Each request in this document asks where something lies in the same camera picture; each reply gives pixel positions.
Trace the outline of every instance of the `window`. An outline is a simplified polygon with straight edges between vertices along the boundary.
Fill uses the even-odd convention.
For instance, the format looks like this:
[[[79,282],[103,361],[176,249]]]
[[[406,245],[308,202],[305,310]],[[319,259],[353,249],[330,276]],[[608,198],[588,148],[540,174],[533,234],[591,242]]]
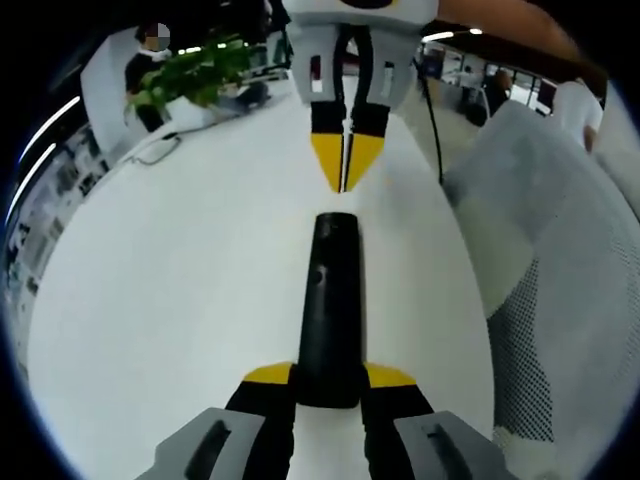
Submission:
[[[534,78],[532,75],[528,75],[522,72],[516,72],[509,98],[511,100],[515,100],[516,102],[527,105],[532,93],[533,80]]]
[[[497,71],[498,71],[497,65],[493,65],[491,63],[487,65],[487,77],[490,77],[491,75],[495,75]]]
[[[462,55],[450,50],[445,51],[442,65],[442,81],[457,85],[460,79],[460,69],[462,67]]]

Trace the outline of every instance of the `green plant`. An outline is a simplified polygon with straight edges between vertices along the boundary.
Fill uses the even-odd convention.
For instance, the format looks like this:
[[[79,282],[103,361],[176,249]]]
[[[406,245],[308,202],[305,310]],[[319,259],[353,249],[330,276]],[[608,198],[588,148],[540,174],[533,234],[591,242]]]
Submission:
[[[161,110],[181,96],[202,107],[212,105],[224,87],[242,84],[250,53],[238,37],[211,38],[199,51],[173,56],[161,69],[146,74],[130,105]]]

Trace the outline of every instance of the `white tabletop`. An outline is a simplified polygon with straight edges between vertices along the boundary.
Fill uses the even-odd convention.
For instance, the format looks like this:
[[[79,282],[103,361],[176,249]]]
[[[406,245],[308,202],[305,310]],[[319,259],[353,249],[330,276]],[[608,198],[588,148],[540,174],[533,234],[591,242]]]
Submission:
[[[381,157],[336,195],[309,125],[292,94],[184,135],[153,167],[123,165],[71,220],[40,284],[28,367],[86,478],[136,477],[247,372],[295,361],[314,220],[327,211],[360,220],[368,360],[413,375],[436,410],[490,437],[486,322],[433,172],[392,116]],[[359,409],[298,408],[295,435],[289,478],[369,478]]]

